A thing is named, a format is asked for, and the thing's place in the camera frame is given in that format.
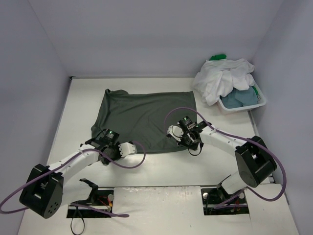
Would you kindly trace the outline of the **dark grey t-shirt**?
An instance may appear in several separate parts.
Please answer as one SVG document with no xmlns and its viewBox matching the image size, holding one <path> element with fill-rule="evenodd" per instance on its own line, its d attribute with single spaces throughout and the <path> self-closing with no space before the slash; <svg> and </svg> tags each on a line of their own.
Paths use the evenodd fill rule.
<svg viewBox="0 0 313 235">
<path fill-rule="evenodd" d="M 105 90 L 91 136 L 103 136 L 102 130 L 117 132 L 120 142 L 137 141 L 148 154 L 186 150 L 166 137 L 170 125 L 188 116 L 196 121 L 194 93 L 170 92 L 129 94 L 125 90 Z"/>
</svg>

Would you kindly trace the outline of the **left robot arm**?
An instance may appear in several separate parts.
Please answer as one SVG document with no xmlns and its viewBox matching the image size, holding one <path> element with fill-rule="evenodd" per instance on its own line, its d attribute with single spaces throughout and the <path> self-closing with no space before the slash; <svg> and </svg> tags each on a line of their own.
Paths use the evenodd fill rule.
<svg viewBox="0 0 313 235">
<path fill-rule="evenodd" d="M 74 175 L 100 161 L 100 153 L 111 159 L 120 156 L 118 137 L 118 133 L 105 129 L 97 137 L 80 144 L 78 150 L 64 159 L 33 167 L 19 197 L 20 203 L 45 219 L 52 217 L 65 203 L 64 188 Z"/>
</svg>

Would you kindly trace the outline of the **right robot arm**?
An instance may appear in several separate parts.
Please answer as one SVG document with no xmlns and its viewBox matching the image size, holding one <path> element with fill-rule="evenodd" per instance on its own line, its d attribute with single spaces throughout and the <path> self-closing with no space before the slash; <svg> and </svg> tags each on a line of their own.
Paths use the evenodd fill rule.
<svg viewBox="0 0 313 235">
<path fill-rule="evenodd" d="M 262 145 L 262 148 L 249 141 L 223 135 L 204 121 L 192 122 L 188 116 L 181 119 L 177 125 L 168 127 L 167 134 L 172 136 L 178 145 L 183 145 L 189 150 L 197 151 L 206 144 L 236 159 L 238 171 L 222 180 L 216 190 L 217 198 L 223 202 L 229 201 L 234 193 L 246 187 L 256 188 L 277 169 L 274 158 L 265 151 L 266 145 L 258 136 L 251 140 Z"/>
</svg>

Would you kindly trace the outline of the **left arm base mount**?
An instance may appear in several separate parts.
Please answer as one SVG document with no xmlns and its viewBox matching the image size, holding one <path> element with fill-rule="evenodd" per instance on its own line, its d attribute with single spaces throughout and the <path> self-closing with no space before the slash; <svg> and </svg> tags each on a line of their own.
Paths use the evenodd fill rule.
<svg viewBox="0 0 313 235">
<path fill-rule="evenodd" d="M 74 203 L 93 207 L 105 212 L 112 212 L 114 198 L 113 188 L 100 188 L 97 184 L 86 178 L 82 178 L 79 181 L 88 185 L 91 190 L 86 199 L 74 201 Z M 66 218 L 111 218 L 111 216 L 81 206 L 69 206 Z"/>
</svg>

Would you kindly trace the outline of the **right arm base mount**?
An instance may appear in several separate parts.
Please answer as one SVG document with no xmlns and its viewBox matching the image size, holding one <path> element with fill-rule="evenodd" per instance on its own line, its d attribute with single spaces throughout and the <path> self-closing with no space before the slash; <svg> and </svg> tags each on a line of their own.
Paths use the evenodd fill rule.
<svg viewBox="0 0 313 235">
<path fill-rule="evenodd" d="M 201 200 L 205 216 L 249 214 L 243 190 L 227 194 L 222 188 L 201 188 Z"/>
</svg>

